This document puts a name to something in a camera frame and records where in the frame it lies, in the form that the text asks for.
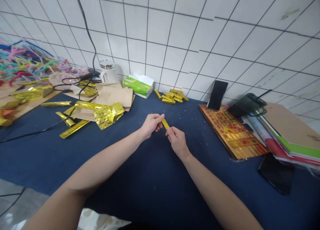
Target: white tile wall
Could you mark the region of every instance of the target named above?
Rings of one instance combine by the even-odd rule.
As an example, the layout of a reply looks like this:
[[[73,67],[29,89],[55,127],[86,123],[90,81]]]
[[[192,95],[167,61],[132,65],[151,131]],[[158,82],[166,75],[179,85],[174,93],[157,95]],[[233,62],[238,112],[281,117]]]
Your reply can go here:
[[[146,74],[160,92],[175,87],[203,101],[224,80],[225,104],[273,89],[265,101],[320,128],[320,0],[80,1],[95,65],[114,59],[123,75]],[[77,0],[0,0],[0,35],[92,66]]]

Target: left hand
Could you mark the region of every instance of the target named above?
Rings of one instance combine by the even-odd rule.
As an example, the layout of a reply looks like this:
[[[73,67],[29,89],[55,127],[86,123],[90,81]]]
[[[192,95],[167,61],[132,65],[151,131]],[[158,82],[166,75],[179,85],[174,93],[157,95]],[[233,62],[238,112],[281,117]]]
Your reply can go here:
[[[149,114],[144,121],[142,127],[140,128],[144,139],[151,137],[153,131],[159,131],[162,128],[162,120],[164,119],[164,114],[160,115],[157,113]]]

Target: power cord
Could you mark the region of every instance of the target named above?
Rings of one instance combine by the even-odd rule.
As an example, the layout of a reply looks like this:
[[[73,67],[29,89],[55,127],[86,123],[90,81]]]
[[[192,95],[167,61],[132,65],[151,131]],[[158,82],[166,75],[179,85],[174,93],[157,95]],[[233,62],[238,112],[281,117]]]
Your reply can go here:
[[[85,76],[81,76],[79,82],[73,83],[73,84],[77,84],[77,83],[80,83],[80,82],[83,81],[83,80],[89,80],[88,83],[84,86],[84,88],[82,88],[81,91],[79,92],[79,101],[80,101],[80,100],[81,100],[81,99],[80,99],[80,97],[81,97],[81,95],[80,95],[81,92],[82,92],[86,87],[89,86],[90,82],[92,82],[93,77],[96,75],[96,70],[95,70],[95,68],[94,68],[94,59],[95,59],[95,57],[96,57],[96,55],[97,55],[97,50],[96,50],[96,47],[95,47],[95,45],[94,45],[94,43],[93,43],[93,41],[92,41],[92,38],[91,38],[91,35],[90,35],[90,32],[89,32],[89,29],[88,29],[88,24],[87,24],[86,16],[85,16],[85,14],[84,14],[84,10],[83,10],[83,8],[82,8],[81,2],[80,2],[80,0],[77,0],[77,1],[78,1],[80,10],[81,10],[82,16],[83,16],[84,23],[85,23],[85,25],[86,25],[86,29],[87,29],[88,36],[89,36],[90,41],[91,41],[91,43],[92,43],[92,45],[93,45],[93,48],[94,48],[94,56],[93,56],[93,60],[92,60],[93,74],[92,74],[92,73],[89,73],[89,74],[87,74],[87,75],[85,75]],[[58,86],[73,85],[73,84],[59,84],[59,85],[53,86],[53,88],[58,87]],[[65,121],[65,120],[67,120],[68,118],[70,118],[70,116],[72,115],[74,109],[71,111],[71,113],[68,115],[68,117],[67,117],[66,119],[64,119],[64,120],[62,120],[62,121],[60,121],[60,122],[52,125],[51,127],[47,128],[47,129],[44,129],[44,130],[41,130],[41,131],[38,131],[38,132],[33,132],[33,133],[24,134],[24,135],[21,135],[21,136],[18,136],[18,137],[14,137],[14,138],[10,138],[10,139],[7,139],[7,140],[3,140],[3,141],[0,141],[0,143],[9,142],[9,141],[12,141],[12,140],[15,140],[15,139],[18,139],[18,138],[22,138],[22,137],[26,137],[26,136],[30,136],[30,135],[34,135],[34,134],[39,134],[39,133],[46,132],[46,131],[50,130],[51,128],[53,128],[54,126],[58,125],[59,123],[62,123],[63,121]]]

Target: hand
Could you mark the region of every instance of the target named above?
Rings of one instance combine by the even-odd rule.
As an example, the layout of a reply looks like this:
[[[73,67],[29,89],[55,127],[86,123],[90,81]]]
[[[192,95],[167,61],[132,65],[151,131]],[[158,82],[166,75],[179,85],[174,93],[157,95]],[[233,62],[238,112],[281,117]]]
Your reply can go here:
[[[144,136],[144,139],[148,139],[151,137],[151,133],[153,131],[158,132],[160,128],[162,128],[162,120],[164,119],[164,114],[149,114],[144,121],[142,127],[140,130],[142,131],[142,134]]]
[[[168,127],[166,136],[168,136],[169,141],[171,142],[171,147],[177,156],[183,160],[189,155],[191,155],[184,132],[180,131],[176,127]]]

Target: dark green cup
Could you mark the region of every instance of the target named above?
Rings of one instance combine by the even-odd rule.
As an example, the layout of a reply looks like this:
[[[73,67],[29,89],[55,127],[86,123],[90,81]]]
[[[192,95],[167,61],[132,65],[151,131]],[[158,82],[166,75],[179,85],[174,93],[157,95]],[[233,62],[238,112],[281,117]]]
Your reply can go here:
[[[267,103],[261,98],[253,93],[247,93],[235,101],[234,104],[228,108],[228,111],[236,118],[247,114],[251,117],[259,117],[267,112],[264,108],[266,105]],[[262,109],[262,112],[255,114],[255,111],[259,109]]]

